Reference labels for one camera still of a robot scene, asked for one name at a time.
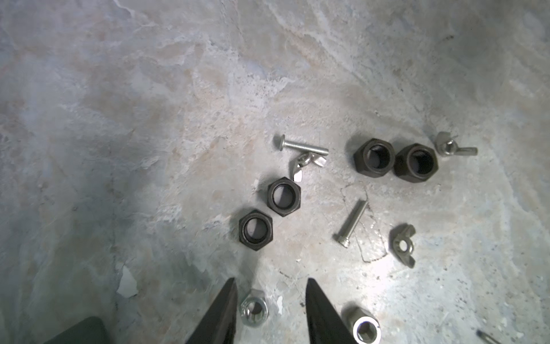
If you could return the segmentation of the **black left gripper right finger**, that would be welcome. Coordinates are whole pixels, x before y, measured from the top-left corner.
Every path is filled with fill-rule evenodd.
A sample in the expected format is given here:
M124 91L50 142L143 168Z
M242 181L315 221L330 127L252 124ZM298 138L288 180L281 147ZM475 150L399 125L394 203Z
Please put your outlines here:
M313 278L307 281L305 302L310 343L356 344L332 303Z

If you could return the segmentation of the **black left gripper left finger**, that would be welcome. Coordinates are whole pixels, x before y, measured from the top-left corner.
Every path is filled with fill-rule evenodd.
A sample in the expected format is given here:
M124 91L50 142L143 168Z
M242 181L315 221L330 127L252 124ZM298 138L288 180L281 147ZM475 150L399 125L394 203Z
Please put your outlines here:
M238 289L235 278L229 278L199 325L186 341L192 343L232 344L236 335Z

